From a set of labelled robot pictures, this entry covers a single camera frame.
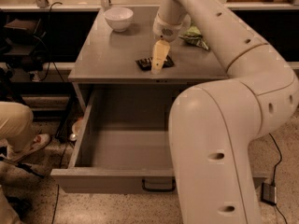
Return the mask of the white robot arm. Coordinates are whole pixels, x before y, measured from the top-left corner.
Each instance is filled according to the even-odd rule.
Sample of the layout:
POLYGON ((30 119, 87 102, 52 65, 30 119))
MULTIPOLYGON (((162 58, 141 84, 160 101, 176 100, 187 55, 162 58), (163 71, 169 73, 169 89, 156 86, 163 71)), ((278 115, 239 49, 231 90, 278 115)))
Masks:
POLYGON ((227 74, 192 86, 172 104, 169 142, 184 224, 261 224, 250 141, 298 106, 298 78, 280 54, 218 0, 163 0, 153 31, 153 73, 191 17, 227 74))

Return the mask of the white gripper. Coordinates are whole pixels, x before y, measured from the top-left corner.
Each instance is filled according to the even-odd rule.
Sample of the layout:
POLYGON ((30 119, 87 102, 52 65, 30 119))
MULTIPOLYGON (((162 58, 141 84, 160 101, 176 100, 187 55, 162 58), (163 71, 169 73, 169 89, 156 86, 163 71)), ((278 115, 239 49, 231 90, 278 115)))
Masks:
POLYGON ((168 15, 162 12, 157 13, 152 30, 155 38, 162 40, 158 40, 153 47, 151 62, 152 74, 159 74, 161 72, 170 50, 168 42, 176 40, 181 30, 190 23, 191 20, 187 17, 186 13, 171 13, 168 15))

